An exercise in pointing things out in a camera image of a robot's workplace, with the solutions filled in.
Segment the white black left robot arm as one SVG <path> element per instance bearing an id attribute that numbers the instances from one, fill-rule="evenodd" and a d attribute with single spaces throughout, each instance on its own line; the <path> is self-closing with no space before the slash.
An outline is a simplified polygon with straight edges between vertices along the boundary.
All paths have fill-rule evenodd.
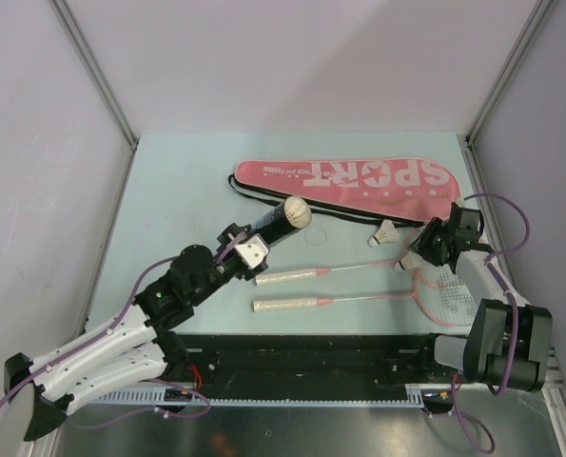
<path id="1" fill-rule="evenodd" d="M 166 272 L 135 285 L 122 310 L 101 326 L 42 356 L 18 352 L 4 364 L 4 391 L 12 402 L 32 387 L 32 413 L 25 442 L 61 426 L 89 403 L 121 387 L 151 379 L 175 381 L 188 369 L 175 328 L 232 279 L 254 278 L 267 268 L 269 251 L 281 235 L 264 225 L 228 226 L 211 251 L 191 245 L 164 259 Z"/>

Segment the white shuttlecock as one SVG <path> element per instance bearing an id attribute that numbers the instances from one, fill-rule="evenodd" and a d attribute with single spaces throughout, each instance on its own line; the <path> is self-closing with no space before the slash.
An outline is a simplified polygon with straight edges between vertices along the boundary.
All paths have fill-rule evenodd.
<path id="1" fill-rule="evenodd" d="M 400 239 L 398 229 L 391 220 L 383 220 L 378 230 L 369 238 L 368 245 L 375 247 L 384 243 L 396 243 Z"/>
<path id="2" fill-rule="evenodd" d="M 312 222 L 309 205 L 298 196 L 290 196 L 283 202 L 283 213 L 287 222 L 294 229 L 305 229 Z"/>
<path id="3" fill-rule="evenodd" d="M 407 271 L 420 269 L 424 266 L 424 260 L 415 252 L 408 251 L 394 265 L 396 271 Z"/>

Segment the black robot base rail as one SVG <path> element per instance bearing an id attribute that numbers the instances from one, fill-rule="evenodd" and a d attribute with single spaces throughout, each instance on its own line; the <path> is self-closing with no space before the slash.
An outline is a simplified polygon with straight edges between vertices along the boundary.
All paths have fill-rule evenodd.
<path id="1" fill-rule="evenodd" d="M 409 385 L 446 385 L 434 337 L 422 335 L 182 335 L 163 379 L 195 381 L 229 403 L 384 404 Z"/>

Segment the black shuttlecock tube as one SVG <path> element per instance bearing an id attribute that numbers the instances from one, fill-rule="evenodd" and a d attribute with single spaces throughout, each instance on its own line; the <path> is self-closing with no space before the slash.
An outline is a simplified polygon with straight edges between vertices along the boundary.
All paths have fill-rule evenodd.
<path id="1" fill-rule="evenodd" d="M 273 247 L 301 229 L 293 228 L 283 213 L 283 202 L 269 211 L 252 225 L 251 234 L 259 234 L 264 241 Z"/>

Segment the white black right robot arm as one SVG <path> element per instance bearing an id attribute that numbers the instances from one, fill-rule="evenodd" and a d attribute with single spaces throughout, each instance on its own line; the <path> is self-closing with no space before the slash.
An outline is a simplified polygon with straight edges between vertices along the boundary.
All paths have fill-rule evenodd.
<path id="1" fill-rule="evenodd" d="M 434 348 L 417 358 L 418 373 L 438 382 L 454 368 L 496 395 L 508 388 L 537 392 L 545 383 L 553 316 L 515 289 L 482 233 L 481 211 L 453 203 L 449 217 L 432 218 L 399 262 L 401 270 L 448 267 L 477 305 L 468 335 L 436 336 Z"/>

